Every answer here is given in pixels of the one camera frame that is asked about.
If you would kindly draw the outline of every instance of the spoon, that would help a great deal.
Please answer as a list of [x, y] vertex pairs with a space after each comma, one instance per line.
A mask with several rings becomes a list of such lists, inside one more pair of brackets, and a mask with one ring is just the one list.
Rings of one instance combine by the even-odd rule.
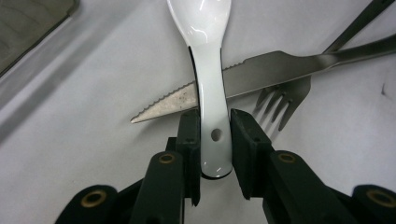
[[231, 0], [167, 2], [194, 64], [201, 114], [202, 173], [219, 178], [233, 169], [230, 120], [220, 60]]

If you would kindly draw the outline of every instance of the utensil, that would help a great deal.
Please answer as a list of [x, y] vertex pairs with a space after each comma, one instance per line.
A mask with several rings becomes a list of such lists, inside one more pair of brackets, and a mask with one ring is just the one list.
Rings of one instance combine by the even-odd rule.
[[168, 0], [193, 59], [201, 113], [201, 168], [222, 177], [232, 170], [232, 142], [221, 73], [220, 49], [231, 0]]
[[[339, 50], [345, 45], [355, 34], [363, 29], [368, 23], [381, 14], [394, 0], [374, 0], [363, 12], [346, 28], [346, 30], [332, 42], [332, 44], [323, 52], [333, 52]], [[292, 82], [283, 83], [276, 87], [267, 87], [262, 90], [257, 100], [256, 107], [260, 106], [264, 100], [273, 92], [270, 102], [264, 110], [264, 114], [268, 114], [271, 108], [275, 105], [279, 98], [282, 98], [276, 107], [276, 110], [271, 118], [274, 122], [280, 111], [286, 106], [286, 110], [282, 115], [278, 130], [286, 126], [294, 111], [303, 102], [305, 97], [311, 90], [311, 77], [303, 77]]]
[[[396, 52], [396, 35], [335, 53], [297, 57], [282, 51], [262, 54], [223, 70], [227, 98], [275, 86], [345, 63], [354, 63]], [[131, 119], [137, 123], [198, 105], [195, 82], [172, 91]]]

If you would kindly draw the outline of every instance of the metal fork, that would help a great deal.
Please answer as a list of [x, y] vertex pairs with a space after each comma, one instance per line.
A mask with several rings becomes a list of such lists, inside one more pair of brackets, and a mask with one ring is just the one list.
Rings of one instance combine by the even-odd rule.
[[[345, 45], [355, 34], [363, 29], [368, 23], [375, 19], [381, 12], [383, 12], [388, 6], [390, 6], [394, 0], [373, 0], [363, 12], [356, 18], [346, 30], [338, 36], [338, 38], [332, 42], [332, 44], [323, 52], [328, 53], [337, 51]], [[279, 115], [280, 111], [286, 106], [285, 113], [279, 123], [279, 131], [288, 123], [289, 119], [293, 115], [294, 111], [303, 102], [305, 97], [311, 90], [311, 77], [303, 77], [297, 80], [293, 80], [288, 83], [283, 83], [277, 86], [264, 88], [260, 93], [257, 100], [256, 107], [259, 107], [264, 100], [273, 92], [273, 96], [265, 108], [264, 115], [271, 111], [271, 108], [275, 105], [276, 101], [282, 97], [276, 110], [271, 118], [274, 122]]]

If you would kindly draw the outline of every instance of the serrated knife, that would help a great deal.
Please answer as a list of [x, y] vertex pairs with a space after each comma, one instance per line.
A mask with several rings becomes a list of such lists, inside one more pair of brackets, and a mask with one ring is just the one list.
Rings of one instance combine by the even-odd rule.
[[[306, 57], [274, 51], [248, 58], [223, 70], [227, 98], [265, 87], [311, 76], [335, 66], [355, 63], [396, 52], [396, 35], [353, 49]], [[176, 113], [198, 106], [195, 81], [180, 87], [149, 105], [131, 119], [132, 123]]]

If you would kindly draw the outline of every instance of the knife handle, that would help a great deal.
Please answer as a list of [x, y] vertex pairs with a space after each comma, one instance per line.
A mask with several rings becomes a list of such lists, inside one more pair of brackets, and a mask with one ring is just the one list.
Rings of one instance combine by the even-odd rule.
[[233, 169], [230, 119], [225, 100], [219, 44], [190, 47], [201, 113], [201, 169], [219, 178]]
[[345, 45], [353, 36], [362, 30], [368, 23], [373, 21], [395, 0], [373, 0], [359, 16], [338, 36], [324, 53], [334, 52]]
[[396, 52], [396, 34], [373, 43], [359, 46], [353, 49], [344, 49], [334, 53], [323, 54], [322, 56], [332, 56], [335, 62], [332, 67], [345, 63], [354, 63], [375, 57]]

